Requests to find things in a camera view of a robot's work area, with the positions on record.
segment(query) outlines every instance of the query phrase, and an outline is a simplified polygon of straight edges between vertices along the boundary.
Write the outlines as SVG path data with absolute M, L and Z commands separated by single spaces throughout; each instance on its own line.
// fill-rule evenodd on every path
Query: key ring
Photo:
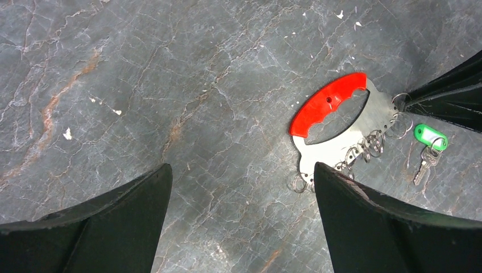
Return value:
M 442 153 L 442 151 L 437 151 L 437 150 L 434 149 L 434 145 L 439 139 L 442 140 L 443 146 L 447 145 L 447 143 L 445 142 L 445 138 L 442 138 L 441 136 L 437 137 L 434 141 L 432 141 L 432 145 L 430 145 L 430 152 L 432 154 L 441 154 Z
M 406 112 L 398 112 L 398 113 L 395 113 L 395 114 L 393 114 L 393 117 L 395 118 L 395 117 L 398 117 L 399 115 L 406 115 L 407 117 L 410 118 L 410 115 L 407 114 Z M 406 129 L 407 132 L 410 131 L 410 130 L 413 128 L 413 118 L 410 118 L 410 120 L 411 120 L 412 122 L 411 122 L 411 124 L 410 124 L 410 127 L 408 127 L 408 128 Z
M 306 182 L 303 178 L 301 179 L 301 181 L 303 181 L 303 187 L 299 190 L 296 188 L 296 184 L 298 184 L 297 178 L 301 177 L 302 175 L 308 176 L 307 173 L 301 173 L 301 172 L 294 176 L 294 179 L 292 182 L 292 188 L 293 188 L 293 191 L 296 193 L 303 193 L 308 188 L 308 182 Z
M 353 150 L 355 151 L 355 153 L 356 153 L 357 155 L 353 155 L 353 154 L 350 155 L 350 152 L 353 151 Z M 355 157 L 355 160 L 353 160 L 350 164 L 348 164 L 350 167 L 353 166 L 353 164 L 355 164 L 356 157 L 358 156 L 358 153 L 359 153 L 359 152 L 360 152 L 360 151 L 359 151 L 358 148 L 355 147 L 355 146 L 353 146 L 353 147 L 351 147 L 351 148 L 348 149 L 348 151 L 347 151 L 347 153 L 346 153 L 346 155 L 345 155 L 345 162 L 348 162 L 348 156 L 350 157 L 350 159 L 352 159 L 353 157 Z
M 370 163 L 370 160 L 371 160 L 371 157 L 370 157 L 370 153 L 367 152 L 367 148 L 368 148 L 368 140 L 367 140 L 367 137 L 364 136 L 360 142 L 358 142 L 358 145 L 360 145 L 361 149 L 363 150 L 361 152 L 361 155 L 363 156 L 363 160 L 366 162 L 366 163 Z
M 310 185 L 308 186 L 308 188 L 310 189 L 310 191 L 311 191 L 312 193 L 316 193 L 316 192 L 315 192 L 315 183 L 314 183 L 314 182 L 313 182 L 313 183 L 310 183 Z
M 398 98 L 399 96 L 401 95 L 406 95 L 408 96 L 410 99 L 412 99 L 412 97 L 410 96 L 409 93 L 399 93 L 399 94 L 396 94 L 393 98 L 392 98 L 392 104 L 395 102 L 395 99 Z
M 368 141 L 367 151 L 374 158 L 379 158 L 383 153 L 383 147 L 385 146 L 385 136 L 381 134 L 380 130 L 374 130 L 366 137 L 366 139 Z
M 398 121 L 398 122 L 401 122 L 401 123 L 404 125 L 404 127 L 405 127 L 404 134 L 401 135 L 401 136 L 399 136 L 399 137 L 397 137 L 395 134 L 393 134 L 393 135 L 387 134 L 387 132 L 388 132 L 388 131 L 387 131 L 387 132 L 385 132 L 385 135 L 387 135 L 389 138 L 392 138 L 392 139 L 402 139 L 402 138 L 404 138 L 404 137 L 407 135 L 408 131 L 410 131 L 410 130 L 412 129 L 412 127 L 413 127 L 413 119 L 412 119 L 412 124 L 410 125 L 410 128 L 408 128 L 407 125 L 406 125 L 405 123 L 403 123 L 400 119 L 398 119 L 398 116 L 399 116 L 400 114 L 402 114 L 402 113 L 404 114 L 404 112 L 398 112 L 398 113 L 394 114 L 394 115 L 393 115 L 393 118 L 397 118 L 397 119 L 390 119 L 390 123 L 395 123 L 395 122 L 397 122 L 397 121 Z M 393 126 L 391 126 L 389 130 L 392 130 L 392 131 L 395 132 L 395 130 L 393 129 Z
M 350 179 L 355 179 L 355 174 L 353 173 L 353 168 L 347 164 L 345 161 L 339 162 L 338 164 L 335 165 L 335 169 L 337 169 L 339 172 L 342 172 L 342 170 L 346 169 L 348 171 L 348 177 Z

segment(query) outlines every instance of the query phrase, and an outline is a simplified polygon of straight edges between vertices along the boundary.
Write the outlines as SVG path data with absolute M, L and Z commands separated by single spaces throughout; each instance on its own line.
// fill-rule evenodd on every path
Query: white debris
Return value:
M 69 128 L 69 127 L 67 127 L 67 131 L 65 131 L 65 134 L 63 134 L 63 135 L 64 135 L 64 138 L 65 138 L 66 140 L 71 140 L 71 139 L 72 139 L 72 134 L 70 133 L 70 128 Z
M 340 14 L 338 14 L 336 17 L 340 18 L 340 19 L 343 19 L 343 10 L 340 12 Z
M 362 26 L 362 24 L 360 24 L 360 22 L 356 22 L 356 23 L 355 23 L 355 25 L 353 25 L 353 28 L 355 29 L 355 31 L 356 31 L 356 26 L 361 27 L 361 26 Z

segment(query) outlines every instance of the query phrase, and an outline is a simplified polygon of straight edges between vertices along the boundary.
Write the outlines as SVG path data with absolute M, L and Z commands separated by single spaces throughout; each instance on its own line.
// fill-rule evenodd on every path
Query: keychain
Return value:
M 448 146 L 448 139 L 444 134 L 425 124 L 417 125 L 414 129 L 414 135 L 416 140 L 426 145 L 422 151 L 420 169 L 413 180 L 413 184 L 418 186 L 424 177 L 430 175 L 430 168 L 437 166 L 442 151 Z

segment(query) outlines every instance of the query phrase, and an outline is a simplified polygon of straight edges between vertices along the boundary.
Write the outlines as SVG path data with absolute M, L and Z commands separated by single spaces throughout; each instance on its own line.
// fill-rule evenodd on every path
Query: metal key ring holder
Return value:
M 293 191 L 296 192 L 296 193 L 303 193 L 308 188 L 308 182 L 303 180 L 303 178 L 301 179 L 301 181 L 303 181 L 303 187 L 301 189 L 297 189 L 297 187 L 296 187 L 296 185 L 298 184 L 297 179 L 299 177 L 301 177 L 302 175 L 307 176 L 308 174 L 307 173 L 298 173 L 294 176 L 294 179 L 293 179 L 293 182 L 292 182 L 292 188 L 293 188 Z

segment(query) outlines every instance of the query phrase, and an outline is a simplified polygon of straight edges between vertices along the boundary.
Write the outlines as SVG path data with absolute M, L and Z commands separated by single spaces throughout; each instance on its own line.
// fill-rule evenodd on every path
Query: silver key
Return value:
M 433 150 L 429 146 L 425 147 L 422 151 L 422 165 L 420 166 L 420 170 L 418 171 L 417 175 L 415 175 L 415 179 L 413 180 L 413 184 L 418 186 L 420 181 L 422 181 L 423 177 L 427 173 L 427 171 L 432 166 L 436 166 L 440 159 L 440 152 Z

